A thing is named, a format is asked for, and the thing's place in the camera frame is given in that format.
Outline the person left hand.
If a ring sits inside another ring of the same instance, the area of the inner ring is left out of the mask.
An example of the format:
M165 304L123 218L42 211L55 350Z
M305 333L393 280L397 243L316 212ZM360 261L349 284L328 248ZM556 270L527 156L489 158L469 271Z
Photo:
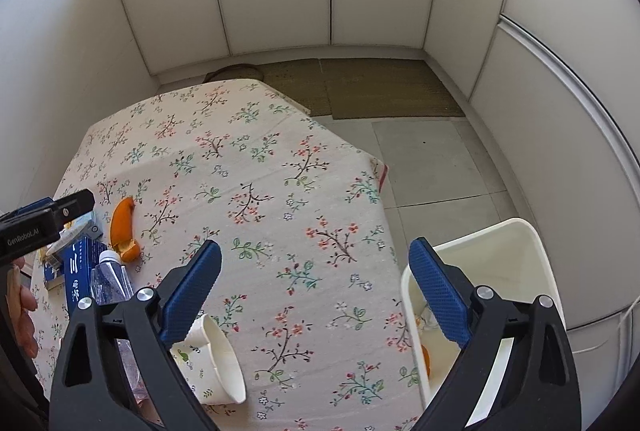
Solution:
M6 302L17 347L20 347L29 359L35 359L38 355L38 343L30 313L37 310L38 303L32 292L22 285L21 272L24 266L25 258L13 261L6 277Z

